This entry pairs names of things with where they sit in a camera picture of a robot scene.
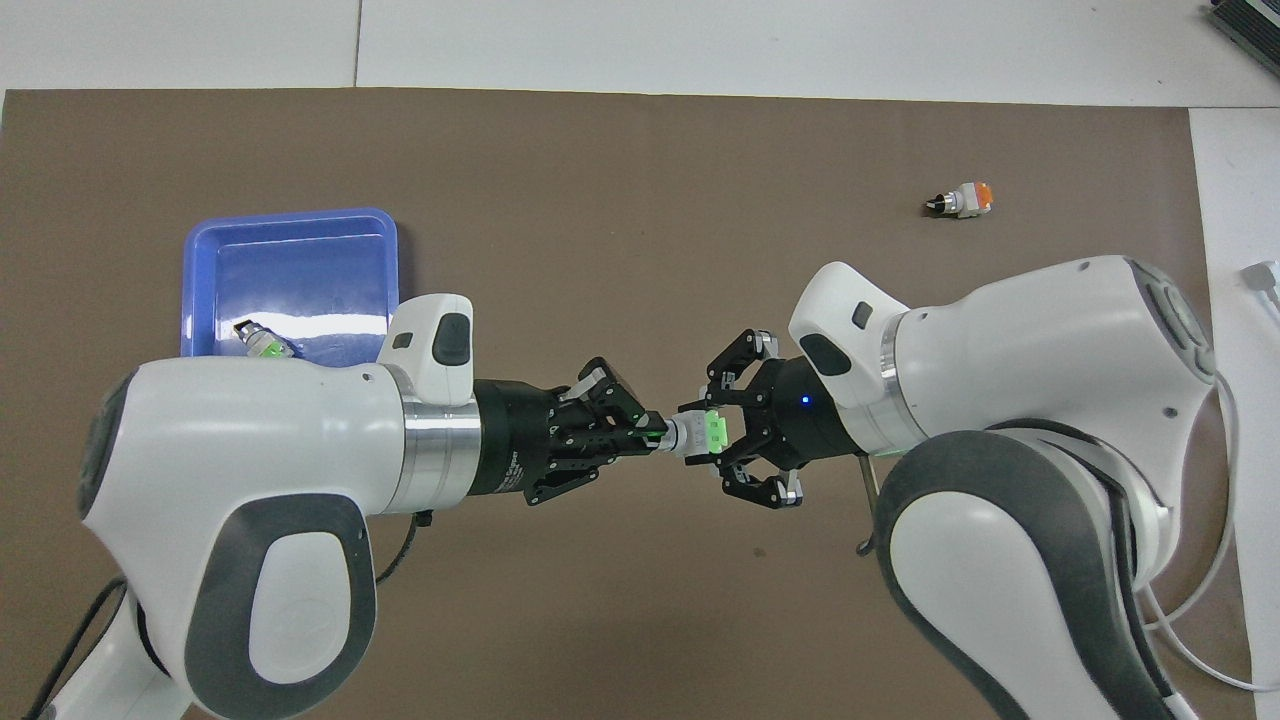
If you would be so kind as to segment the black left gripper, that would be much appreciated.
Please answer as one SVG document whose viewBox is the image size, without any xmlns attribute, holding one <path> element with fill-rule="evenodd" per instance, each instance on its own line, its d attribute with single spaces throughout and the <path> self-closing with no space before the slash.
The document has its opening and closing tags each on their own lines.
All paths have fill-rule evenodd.
<svg viewBox="0 0 1280 720">
<path fill-rule="evenodd" d="M 657 451 L 660 436 L 566 436 L 588 430 L 596 419 L 626 430 L 666 433 L 667 420 L 644 407 L 628 383 L 604 359 L 593 357 L 577 380 L 539 389 L 517 380 L 480 380 L 477 410 L 481 450 L 477 493 L 520 492 L 527 503 L 545 503 L 593 483 L 622 457 Z"/>
</svg>

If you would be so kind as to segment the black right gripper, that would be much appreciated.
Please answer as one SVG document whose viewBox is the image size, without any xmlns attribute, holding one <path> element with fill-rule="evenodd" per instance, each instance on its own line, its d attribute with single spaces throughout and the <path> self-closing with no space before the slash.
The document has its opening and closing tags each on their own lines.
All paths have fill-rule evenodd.
<svg viewBox="0 0 1280 720">
<path fill-rule="evenodd" d="M 804 502 L 799 469 L 805 464 L 851 454 L 851 438 L 817 372 L 804 357 L 778 359 L 778 351 L 774 333 L 744 331 L 707 365 L 707 386 L 699 397 L 680 406 L 681 411 L 762 407 L 765 443 L 749 454 L 719 454 L 718 475 L 724 495 L 772 510 Z M 763 384 L 753 379 L 739 388 L 756 363 L 763 365 L 756 374 Z M 753 475 L 748 465 L 760 457 L 777 470 Z"/>
</svg>

